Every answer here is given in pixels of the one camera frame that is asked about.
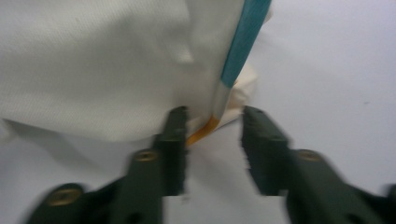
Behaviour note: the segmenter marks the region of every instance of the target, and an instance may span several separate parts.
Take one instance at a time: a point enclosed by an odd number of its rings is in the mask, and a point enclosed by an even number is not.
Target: white surface
[[[380,192],[396,182],[396,2],[274,3],[249,61],[260,75],[251,103],[293,146],[325,153],[346,180]],[[19,127],[0,147],[0,223],[21,223],[39,194],[65,182],[97,188],[126,156],[149,145],[108,144]],[[278,198],[263,198],[238,147],[240,124],[191,147],[189,197],[166,199],[167,223],[288,223]]]
[[[0,118],[131,141],[179,105],[209,120],[244,1],[0,4]]]

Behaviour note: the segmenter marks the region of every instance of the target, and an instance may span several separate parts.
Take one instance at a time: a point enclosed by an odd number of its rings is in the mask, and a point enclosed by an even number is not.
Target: white cloth
[[[157,133],[167,111],[186,105],[191,128],[199,128],[210,117],[243,5],[3,1],[0,118],[128,141]]]

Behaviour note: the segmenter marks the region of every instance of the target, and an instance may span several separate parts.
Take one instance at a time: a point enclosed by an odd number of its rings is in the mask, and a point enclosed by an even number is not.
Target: teal strip
[[[233,43],[221,74],[221,81],[233,86],[248,58],[251,47],[259,34],[271,0],[245,0],[241,19],[236,27]]]

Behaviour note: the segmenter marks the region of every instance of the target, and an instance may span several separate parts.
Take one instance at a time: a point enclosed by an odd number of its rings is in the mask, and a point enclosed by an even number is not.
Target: orange strip
[[[218,127],[220,123],[219,119],[216,119],[215,117],[210,117],[210,120],[207,122],[207,124],[202,127],[200,130],[198,130],[196,133],[194,133],[192,136],[190,136],[187,139],[187,146],[191,146],[192,144],[196,143],[200,139],[204,138],[208,134],[212,133],[216,127]]]

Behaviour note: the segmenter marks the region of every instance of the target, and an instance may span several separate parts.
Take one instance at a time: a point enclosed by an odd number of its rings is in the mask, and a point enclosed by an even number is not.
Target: brass screw
[[[137,154],[136,160],[137,161],[154,161],[155,159],[157,159],[157,157],[158,157],[158,155],[156,152],[144,151],[144,152],[140,152],[139,154]]]
[[[298,152],[298,156],[306,161],[320,161],[320,156],[311,150],[300,150]]]
[[[80,189],[60,189],[49,196],[47,203],[49,206],[67,205],[73,203],[81,194]]]

